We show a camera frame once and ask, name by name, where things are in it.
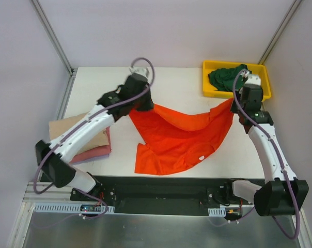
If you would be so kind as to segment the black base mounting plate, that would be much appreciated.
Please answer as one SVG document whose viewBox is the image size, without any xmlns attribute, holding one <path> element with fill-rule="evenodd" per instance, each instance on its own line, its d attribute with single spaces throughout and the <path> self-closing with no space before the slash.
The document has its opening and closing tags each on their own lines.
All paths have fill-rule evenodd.
<svg viewBox="0 0 312 248">
<path fill-rule="evenodd" d="M 238 208 L 230 179 L 98 176 L 99 195 L 115 213 L 207 216 L 222 203 Z"/>
</svg>

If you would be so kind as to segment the right aluminium frame post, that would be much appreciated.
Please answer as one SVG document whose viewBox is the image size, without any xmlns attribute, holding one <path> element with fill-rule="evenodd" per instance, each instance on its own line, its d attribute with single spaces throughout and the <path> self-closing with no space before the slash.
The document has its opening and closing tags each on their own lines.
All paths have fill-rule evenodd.
<svg viewBox="0 0 312 248">
<path fill-rule="evenodd" d="M 287 26 L 295 16 L 296 12 L 300 8 L 303 0 L 294 0 L 292 1 L 290 7 L 288 8 L 286 14 L 284 15 L 283 19 L 281 20 L 278 28 L 276 29 L 275 33 L 273 34 L 271 40 L 269 41 L 266 49 L 264 50 L 262 56 L 260 57 L 258 64 L 264 65 L 267 61 L 268 57 L 272 53 L 273 49 L 275 48 L 277 42 L 281 38 L 283 32 L 286 30 Z"/>
</svg>

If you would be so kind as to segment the left aluminium frame post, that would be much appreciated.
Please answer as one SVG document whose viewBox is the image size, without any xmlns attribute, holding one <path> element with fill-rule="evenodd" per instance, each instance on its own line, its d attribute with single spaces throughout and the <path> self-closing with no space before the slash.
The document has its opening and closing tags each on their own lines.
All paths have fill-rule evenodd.
<svg viewBox="0 0 312 248">
<path fill-rule="evenodd" d="M 72 67 L 71 63 L 69 62 L 68 57 L 66 56 L 66 53 L 62 45 L 60 44 L 49 19 L 46 16 L 46 12 L 44 11 L 42 5 L 40 4 L 40 1 L 30 0 L 29 2 L 31 3 L 34 11 L 36 12 L 36 15 L 38 16 L 41 22 L 41 25 L 43 26 L 53 48 L 55 49 L 55 52 L 57 53 L 65 69 L 68 71 L 70 75 L 73 75 L 75 72 L 75 69 Z"/>
</svg>

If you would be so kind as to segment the pink folded t shirt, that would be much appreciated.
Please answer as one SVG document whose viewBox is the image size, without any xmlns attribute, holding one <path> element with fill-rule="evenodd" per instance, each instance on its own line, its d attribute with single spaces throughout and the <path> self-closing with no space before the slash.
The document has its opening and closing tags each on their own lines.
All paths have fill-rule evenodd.
<svg viewBox="0 0 312 248">
<path fill-rule="evenodd" d="M 110 140 L 110 128 L 106 128 L 103 133 L 106 135 L 108 140 L 108 145 L 103 145 L 99 147 L 95 147 L 93 149 L 84 151 L 80 154 L 74 156 L 74 158 L 70 161 L 71 164 L 81 163 L 90 159 L 96 159 L 103 156 L 108 156 L 112 149 L 111 149 L 111 140 Z"/>
</svg>

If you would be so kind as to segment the yellow plastic bin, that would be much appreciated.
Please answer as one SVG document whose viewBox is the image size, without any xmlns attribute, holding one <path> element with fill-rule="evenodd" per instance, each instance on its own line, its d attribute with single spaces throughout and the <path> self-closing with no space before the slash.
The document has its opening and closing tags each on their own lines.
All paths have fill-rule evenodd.
<svg viewBox="0 0 312 248">
<path fill-rule="evenodd" d="M 221 68 L 234 68 L 240 65 L 238 62 L 230 62 L 230 61 L 219 61 L 219 60 L 204 60 L 202 62 L 202 91 L 205 97 L 211 98 L 223 98 L 229 99 L 233 97 L 233 93 L 227 91 L 218 91 L 214 86 L 212 86 L 209 82 L 208 74 L 216 69 Z M 267 73 L 267 68 L 264 65 L 259 64 L 246 64 L 248 70 L 252 72 L 252 74 L 259 75 L 261 79 L 261 87 L 263 89 L 263 102 L 272 97 L 271 86 L 269 82 L 269 77 Z"/>
</svg>

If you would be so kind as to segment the orange t shirt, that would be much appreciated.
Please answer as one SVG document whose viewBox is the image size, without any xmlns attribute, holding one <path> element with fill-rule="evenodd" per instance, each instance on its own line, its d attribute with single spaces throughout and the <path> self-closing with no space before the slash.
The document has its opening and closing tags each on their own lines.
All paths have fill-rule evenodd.
<svg viewBox="0 0 312 248">
<path fill-rule="evenodd" d="M 160 105 L 133 110 L 129 117 L 144 143 L 137 145 L 137 174 L 170 175 L 184 172 L 212 155 L 233 122 L 229 99 L 206 113 L 188 115 Z"/>
</svg>

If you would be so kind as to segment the beige folded t shirt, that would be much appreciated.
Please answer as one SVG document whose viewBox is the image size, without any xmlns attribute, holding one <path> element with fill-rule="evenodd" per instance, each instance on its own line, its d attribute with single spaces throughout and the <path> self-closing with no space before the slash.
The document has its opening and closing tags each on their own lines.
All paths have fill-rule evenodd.
<svg viewBox="0 0 312 248">
<path fill-rule="evenodd" d="M 71 127 L 73 127 L 77 122 L 79 122 L 86 113 L 79 114 L 76 116 L 68 117 L 61 120 L 50 121 L 49 122 L 49 135 L 50 140 L 57 138 L 58 136 L 67 132 Z M 78 154 L 89 151 L 91 149 L 109 145 L 110 141 L 108 139 L 107 129 L 99 132 L 95 137 L 93 137 L 86 145 L 84 145 L 78 152 Z"/>
</svg>

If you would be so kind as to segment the aluminium frame post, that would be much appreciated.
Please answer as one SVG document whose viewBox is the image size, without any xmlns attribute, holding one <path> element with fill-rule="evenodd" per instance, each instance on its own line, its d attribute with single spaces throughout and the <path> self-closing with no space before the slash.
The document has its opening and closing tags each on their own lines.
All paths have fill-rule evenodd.
<svg viewBox="0 0 312 248">
<path fill-rule="evenodd" d="M 281 20 L 278 28 L 276 29 L 275 33 L 273 34 L 271 40 L 269 41 L 266 49 L 264 50 L 262 56 L 260 57 L 258 64 L 264 65 L 267 61 L 268 57 L 272 53 L 273 49 L 275 48 L 277 42 L 281 38 L 283 32 L 286 30 L 287 26 L 295 16 L 296 12 L 300 8 L 303 0 L 294 0 L 292 1 L 290 7 L 288 8 L 286 14 L 284 15 L 283 19 Z"/>
<path fill-rule="evenodd" d="M 30 0 L 29 2 L 31 3 L 34 11 L 36 12 L 36 15 L 38 16 L 41 22 L 41 25 L 43 26 L 53 48 L 55 49 L 55 52 L 57 53 L 65 69 L 68 71 L 70 75 L 73 75 L 75 72 L 75 69 L 72 67 L 71 63 L 69 62 L 68 57 L 66 56 L 66 53 L 62 45 L 60 44 L 49 19 L 46 16 L 46 12 L 44 11 L 42 5 L 40 4 L 40 1 Z"/>
</svg>

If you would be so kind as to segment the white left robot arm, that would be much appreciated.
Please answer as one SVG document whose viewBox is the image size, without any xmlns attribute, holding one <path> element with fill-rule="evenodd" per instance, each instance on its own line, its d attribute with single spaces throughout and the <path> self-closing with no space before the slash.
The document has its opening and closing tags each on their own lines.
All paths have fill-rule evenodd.
<svg viewBox="0 0 312 248">
<path fill-rule="evenodd" d="M 154 72 L 154 68 L 131 66 L 125 83 L 103 94 L 73 127 L 49 143 L 40 140 L 35 145 L 37 173 L 45 174 L 57 188 L 70 186 L 82 192 L 87 200 L 96 200 L 101 193 L 101 184 L 90 173 L 69 163 L 84 145 L 121 117 L 132 110 L 145 112 L 153 109 L 150 72 Z"/>
</svg>

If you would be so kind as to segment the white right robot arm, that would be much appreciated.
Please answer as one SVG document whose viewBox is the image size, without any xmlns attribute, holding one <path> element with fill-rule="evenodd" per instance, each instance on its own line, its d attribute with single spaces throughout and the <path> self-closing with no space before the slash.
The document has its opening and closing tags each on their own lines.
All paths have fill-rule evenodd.
<svg viewBox="0 0 312 248">
<path fill-rule="evenodd" d="M 259 186 L 248 180 L 235 180 L 223 191 L 223 198 L 229 204 L 242 198 L 254 204 L 260 216 L 299 214 L 309 186 L 290 168 L 278 143 L 274 122 L 269 112 L 261 109 L 261 79 L 242 70 L 235 81 L 242 81 L 243 86 L 232 89 L 234 99 L 230 110 L 238 114 L 240 124 L 255 146 L 265 184 Z"/>
</svg>

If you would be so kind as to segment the green t shirt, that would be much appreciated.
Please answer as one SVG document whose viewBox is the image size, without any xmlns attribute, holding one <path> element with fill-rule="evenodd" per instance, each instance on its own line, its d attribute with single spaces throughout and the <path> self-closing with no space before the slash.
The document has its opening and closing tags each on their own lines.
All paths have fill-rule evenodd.
<svg viewBox="0 0 312 248">
<path fill-rule="evenodd" d="M 243 69 L 248 71 L 247 65 L 240 64 L 235 68 L 216 69 L 208 74 L 209 83 L 218 91 L 232 92 L 234 79 Z"/>
</svg>

